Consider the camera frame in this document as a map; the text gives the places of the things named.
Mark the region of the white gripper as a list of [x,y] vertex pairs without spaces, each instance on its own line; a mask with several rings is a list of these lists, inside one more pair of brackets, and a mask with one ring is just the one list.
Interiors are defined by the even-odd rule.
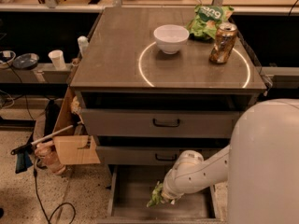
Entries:
[[175,204],[183,195],[184,192],[175,185],[174,175],[169,171],[164,177],[162,203]]

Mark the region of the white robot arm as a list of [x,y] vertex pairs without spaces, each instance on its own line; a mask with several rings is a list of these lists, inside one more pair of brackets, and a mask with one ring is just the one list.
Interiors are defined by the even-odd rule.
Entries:
[[164,178],[169,201],[228,182],[228,224],[299,224],[299,100],[248,109],[230,145],[203,160],[183,152]]

